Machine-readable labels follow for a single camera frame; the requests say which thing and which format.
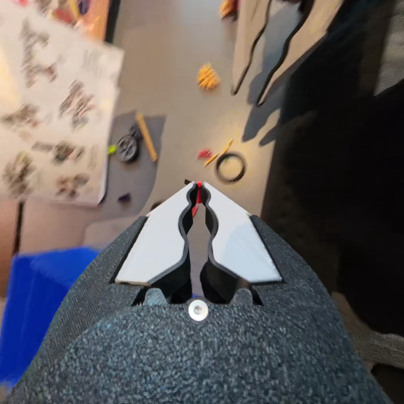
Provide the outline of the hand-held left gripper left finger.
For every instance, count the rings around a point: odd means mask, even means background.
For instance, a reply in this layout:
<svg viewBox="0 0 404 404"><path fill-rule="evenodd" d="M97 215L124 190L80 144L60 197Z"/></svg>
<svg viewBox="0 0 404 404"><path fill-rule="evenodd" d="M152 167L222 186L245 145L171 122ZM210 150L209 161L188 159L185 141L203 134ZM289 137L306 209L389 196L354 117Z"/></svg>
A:
<svg viewBox="0 0 404 404"><path fill-rule="evenodd" d="M197 193L198 185L192 181L147 214L118 266L115 283L151 286L170 272L187 267L187 234L193 225Z"/></svg>

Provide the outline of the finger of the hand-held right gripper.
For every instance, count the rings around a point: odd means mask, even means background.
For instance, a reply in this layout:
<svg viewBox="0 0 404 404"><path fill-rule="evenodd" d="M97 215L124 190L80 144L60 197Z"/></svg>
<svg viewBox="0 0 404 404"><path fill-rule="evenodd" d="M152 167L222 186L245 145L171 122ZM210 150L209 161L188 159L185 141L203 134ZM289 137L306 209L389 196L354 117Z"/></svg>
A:
<svg viewBox="0 0 404 404"><path fill-rule="evenodd" d="M262 87L256 106L262 106L278 87L282 86L302 61L326 37L335 18L335 1L297 1L301 11L297 12L295 25L291 26L282 16L285 7L275 12L275 28L265 40L261 78Z"/></svg>
<svg viewBox="0 0 404 404"><path fill-rule="evenodd" d="M268 23L271 0L238 1L231 92L237 94L250 68L255 46Z"/></svg>

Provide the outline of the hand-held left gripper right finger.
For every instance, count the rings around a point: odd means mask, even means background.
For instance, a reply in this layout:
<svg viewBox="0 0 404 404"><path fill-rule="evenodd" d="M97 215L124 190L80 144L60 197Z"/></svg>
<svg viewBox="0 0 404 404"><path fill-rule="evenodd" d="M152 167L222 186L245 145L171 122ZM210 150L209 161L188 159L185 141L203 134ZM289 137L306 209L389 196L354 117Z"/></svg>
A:
<svg viewBox="0 0 404 404"><path fill-rule="evenodd" d="M209 261L250 284L281 282L275 262L252 222L252 215L207 182L201 184L210 232Z"/></svg>

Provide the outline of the short red toy rod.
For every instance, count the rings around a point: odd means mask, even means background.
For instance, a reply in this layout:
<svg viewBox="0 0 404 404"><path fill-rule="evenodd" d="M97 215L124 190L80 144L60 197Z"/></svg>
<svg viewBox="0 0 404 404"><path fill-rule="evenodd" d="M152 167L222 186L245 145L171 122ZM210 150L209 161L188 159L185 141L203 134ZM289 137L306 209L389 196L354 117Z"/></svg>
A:
<svg viewBox="0 0 404 404"><path fill-rule="evenodd" d="M201 197L202 182L198 181L197 186L198 186L198 191L197 191L197 195L196 195L196 203L195 203L194 207L192 208L192 217L193 218L195 217L195 215L196 215L196 213L197 213L197 211L199 209L200 204L202 204L202 197Z"/></svg>

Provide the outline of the blue bin with toy pieces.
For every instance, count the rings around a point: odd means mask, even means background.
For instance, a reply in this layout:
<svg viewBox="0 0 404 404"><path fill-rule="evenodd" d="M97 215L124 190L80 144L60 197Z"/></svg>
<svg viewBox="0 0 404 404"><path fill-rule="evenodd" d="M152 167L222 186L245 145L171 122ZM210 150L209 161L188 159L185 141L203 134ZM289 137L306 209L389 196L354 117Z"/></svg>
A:
<svg viewBox="0 0 404 404"><path fill-rule="evenodd" d="M88 247L15 255L1 325L0 381L15 386L78 276L99 251Z"/></svg>

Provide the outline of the yellow toy connector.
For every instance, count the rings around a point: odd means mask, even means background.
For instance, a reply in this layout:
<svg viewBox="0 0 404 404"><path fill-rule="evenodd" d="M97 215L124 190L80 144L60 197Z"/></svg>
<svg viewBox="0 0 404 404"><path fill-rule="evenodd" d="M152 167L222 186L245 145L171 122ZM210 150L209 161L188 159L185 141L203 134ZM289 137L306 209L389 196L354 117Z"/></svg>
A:
<svg viewBox="0 0 404 404"><path fill-rule="evenodd" d="M210 63L204 64L197 74L197 85L202 90L214 90L220 84L220 78Z"/></svg>

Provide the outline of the black toy tyre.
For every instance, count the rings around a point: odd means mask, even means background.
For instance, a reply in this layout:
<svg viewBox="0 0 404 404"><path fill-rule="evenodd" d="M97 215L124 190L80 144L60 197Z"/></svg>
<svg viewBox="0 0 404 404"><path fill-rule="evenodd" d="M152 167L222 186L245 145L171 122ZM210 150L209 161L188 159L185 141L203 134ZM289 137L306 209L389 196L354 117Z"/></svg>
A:
<svg viewBox="0 0 404 404"><path fill-rule="evenodd" d="M234 177L226 177L221 172L221 168L220 168L221 165L224 164L225 160L228 160L228 159L236 159L240 163L240 170L237 173L237 175L235 175ZM246 163L245 158L241 154L233 153L233 152L226 152L226 153L222 154L220 157L218 157L216 165L215 165L216 175L222 183L238 182L245 175L246 168L247 168L247 163Z"/></svg>

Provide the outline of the black perforated pad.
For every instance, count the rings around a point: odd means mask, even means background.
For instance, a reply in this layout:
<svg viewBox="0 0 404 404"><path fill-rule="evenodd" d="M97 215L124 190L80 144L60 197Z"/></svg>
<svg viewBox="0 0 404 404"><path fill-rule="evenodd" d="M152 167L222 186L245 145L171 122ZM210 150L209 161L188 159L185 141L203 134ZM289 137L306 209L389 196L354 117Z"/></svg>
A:
<svg viewBox="0 0 404 404"><path fill-rule="evenodd" d="M261 218L372 330L403 336L403 48L384 55L402 1L343 1L282 84Z"/></svg>

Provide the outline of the long yellow toy rod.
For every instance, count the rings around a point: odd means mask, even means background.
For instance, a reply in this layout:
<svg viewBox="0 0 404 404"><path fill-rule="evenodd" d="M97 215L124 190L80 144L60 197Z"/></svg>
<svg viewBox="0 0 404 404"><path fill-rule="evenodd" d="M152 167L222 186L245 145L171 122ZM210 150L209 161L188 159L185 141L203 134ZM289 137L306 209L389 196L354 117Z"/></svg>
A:
<svg viewBox="0 0 404 404"><path fill-rule="evenodd" d="M139 129L140 129L140 132L142 134L142 137L144 139L144 143L148 149L150 159L154 164L156 164L158 162L158 154L155 150L154 143L151 138L147 124L145 122L144 116L140 113L137 113L136 120L137 120Z"/></svg>

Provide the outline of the dark flat board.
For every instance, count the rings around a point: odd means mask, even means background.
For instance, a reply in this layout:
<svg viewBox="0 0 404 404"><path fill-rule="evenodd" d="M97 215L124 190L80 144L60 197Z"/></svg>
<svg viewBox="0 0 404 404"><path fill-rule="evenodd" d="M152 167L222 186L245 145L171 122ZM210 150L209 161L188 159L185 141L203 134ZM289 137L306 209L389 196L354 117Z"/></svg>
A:
<svg viewBox="0 0 404 404"><path fill-rule="evenodd" d="M116 24L120 12L121 0L109 0L107 22L105 25L104 41L113 44Z"/></svg>

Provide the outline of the orange toy set bag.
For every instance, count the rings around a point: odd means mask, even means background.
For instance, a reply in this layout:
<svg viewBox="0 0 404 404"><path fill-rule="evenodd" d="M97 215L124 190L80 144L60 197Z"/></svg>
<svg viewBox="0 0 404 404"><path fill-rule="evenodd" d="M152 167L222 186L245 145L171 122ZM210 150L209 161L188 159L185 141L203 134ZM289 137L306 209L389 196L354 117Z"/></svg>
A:
<svg viewBox="0 0 404 404"><path fill-rule="evenodd" d="M50 3L50 17L87 36L105 38L110 1L55 0Z"/></svg>

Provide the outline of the printed instruction booklet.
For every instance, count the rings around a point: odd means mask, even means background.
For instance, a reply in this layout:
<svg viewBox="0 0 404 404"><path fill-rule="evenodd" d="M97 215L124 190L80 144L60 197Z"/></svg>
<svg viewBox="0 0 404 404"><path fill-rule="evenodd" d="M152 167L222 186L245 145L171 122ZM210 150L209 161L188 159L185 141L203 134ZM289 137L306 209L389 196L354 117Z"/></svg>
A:
<svg viewBox="0 0 404 404"><path fill-rule="evenodd" d="M124 51L1 1L1 196L96 206Z"/></svg>

